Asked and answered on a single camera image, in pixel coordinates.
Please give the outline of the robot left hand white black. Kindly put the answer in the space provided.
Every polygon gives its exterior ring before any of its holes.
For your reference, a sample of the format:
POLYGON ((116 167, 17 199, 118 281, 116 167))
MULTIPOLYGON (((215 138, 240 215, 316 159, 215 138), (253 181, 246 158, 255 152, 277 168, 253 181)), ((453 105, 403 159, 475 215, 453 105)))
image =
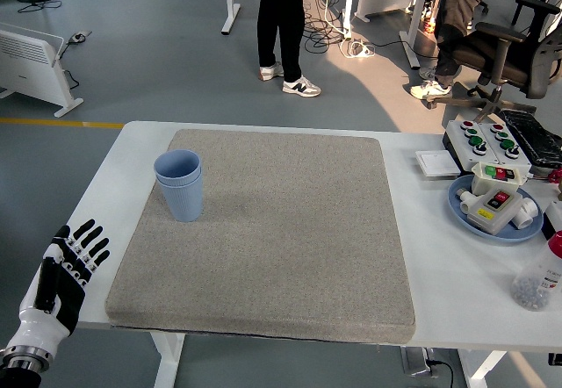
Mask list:
POLYGON ((110 256, 103 227, 89 219, 77 229, 64 225, 51 240, 19 307, 19 327, 6 356, 30 354, 48 362, 76 329, 86 286, 110 256))

